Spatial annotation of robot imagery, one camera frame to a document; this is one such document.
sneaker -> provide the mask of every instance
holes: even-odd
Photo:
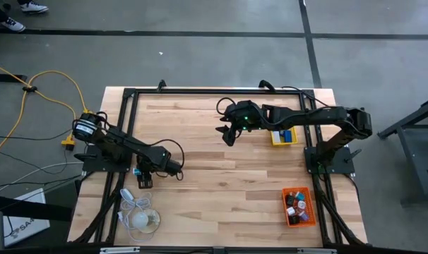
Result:
[[[39,5],[34,1],[29,2],[28,4],[21,4],[21,10],[24,13],[35,14],[35,13],[44,13],[49,10],[46,6]]]
[[[8,18],[6,22],[2,22],[1,24],[14,32],[22,32],[25,29],[25,26],[23,24],[12,18]]]

orange basket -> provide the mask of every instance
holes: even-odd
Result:
[[[288,206],[286,205],[286,202],[285,202],[285,196],[289,195],[290,193],[295,195],[297,191],[304,194],[305,196],[305,203],[307,204],[307,207],[305,207],[305,213],[308,215],[309,218],[308,218],[308,221],[306,222],[303,222],[301,220],[298,224],[291,225],[286,212],[286,209],[288,208]],[[304,226],[316,226],[316,219],[314,218],[313,204],[311,203],[310,190],[308,189],[308,187],[284,188],[282,189],[282,199],[283,199],[283,206],[285,207],[286,223],[289,227],[295,228],[295,227],[304,227]]]

gray floor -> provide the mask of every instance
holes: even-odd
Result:
[[[100,2],[48,0],[48,15],[25,17],[18,10],[11,15],[30,28],[303,32],[297,0]],[[425,0],[306,0],[306,5],[313,32],[428,33]],[[428,41],[314,40],[314,48],[323,87],[334,89],[338,104],[365,107],[375,132],[428,100]],[[29,76],[63,71],[79,82],[91,109],[99,108],[107,85],[157,85],[163,78],[183,86],[255,87],[266,79],[275,86],[313,87],[304,39],[0,35],[0,64]],[[45,76],[36,86],[81,110],[76,90],[64,78]],[[21,96],[19,85],[0,83],[1,135],[14,124]],[[70,122],[65,108],[31,95],[15,135],[52,136]],[[2,151],[42,167],[64,161],[59,141],[10,140]],[[428,251],[428,206],[399,204],[418,189],[399,140],[373,135],[351,147],[363,149],[355,166],[369,242]],[[32,170],[0,155],[0,183]],[[78,172],[80,167],[71,166],[60,176],[38,173],[29,180]],[[31,188],[36,186],[15,186],[0,195],[14,197]]]

white cable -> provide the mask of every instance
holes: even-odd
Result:
[[[57,166],[65,165],[65,164],[67,164],[67,165],[70,165],[70,164],[83,164],[83,162],[68,162],[68,163],[67,163],[67,162],[62,162],[62,163],[57,163],[57,164],[53,164],[53,165],[49,165],[49,166],[45,166],[45,167],[42,167],[42,168],[40,168],[40,169],[36,169],[36,170],[34,170],[34,171],[30,172],[29,174],[26,174],[25,176],[22,176],[22,177],[21,177],[21,178],[19,178],[19,179],[16,179],[15,181],[11,182],[10,184],[12,184],[12,183],[16,183],[17,181],[21,181],[21,180],[23,180],[24,178],[26,178],[26,177],[30,176],[31,174],[35,174],[35,173],[37,173],[38,171],[42,171],[43,169],[48,169],[48,168],[52,168],[52,167],[57,167]],[[3,189],[5,189],[5,188],[7,188],[7,187],[9,187],[9,186],[4,186],[4,187],[0,188],[0,191],[2,191]]]
[[[151,193],[144,193],[140,198],[137,199],[137,201],[131,200],[130,196],[127,195],[129,193],[126,189],[120,190],[120,195],[123,198],[122,202],[120,203],[120,209],[121,212],[118,212],[119,219],[121,223],[124,225],[126,231],[128,232],[129,238],[131,240],[142,243],[144,241],[150,240],[154,233],[148,234],[150,237],[147,239],[136,239],[131,235],[131,231],[136,229],[134,226],[129,225],[129,215],[132,213],[132,211],[137,207],[140,209],[141,212],[143,212],[144,209],[150,209],[151,208]]]

wooden table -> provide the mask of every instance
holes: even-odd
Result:
[[[124,87],[106,87],[101,110],[109,122],[118,119]],[[333,91],[316,89],[316,98],[335,105]],[[153,208],[161,216],[161,225],[154,237],[145,243],[130,240],[123,225],[118,223],[116,245],[141,246],[270,246],[320,247],[318,217],[316,226],[290,229],[286,225],[281,200],[284,187],[308,186],[303,148],[304,131],[297,126],[298,144],[284,147],[271,145],[268,131],[242,133],[233,147],[222,141],[214,128],[222,126],[215,111],[221,95],[141,95],[133,136],[145,143],[163,138],[176,140],[184,148],[186,163],[184,180],[153,175],[154,187],[139,190],[136,177],[128,173],[125,187],[138,198],[141,193],[153,194]],[[251,99],[258,105],[300,109],[296,96],[232,95],[234,101]],[[222,103],[221,111],[228,105]],[[126,111],[124,130],[129,120]],[[325,140],[339,128],[322,126]],[[163,143],[180,161],[181,152],[172,143]],[[69,234],[69,241],[81,235],[97,214],[106,173],[95,173],[84,181]],[[332,175],[331,181],[339,214],[355,235],[366,242],[366,234],[354,186],[343,175]],[[314,194],[311,193],[314,207]],[[330,216],[326,216],[329,236],[333,239]],[[105,234],[110,224],[106,219]],[[144,237],[133,233],[137,238]]]

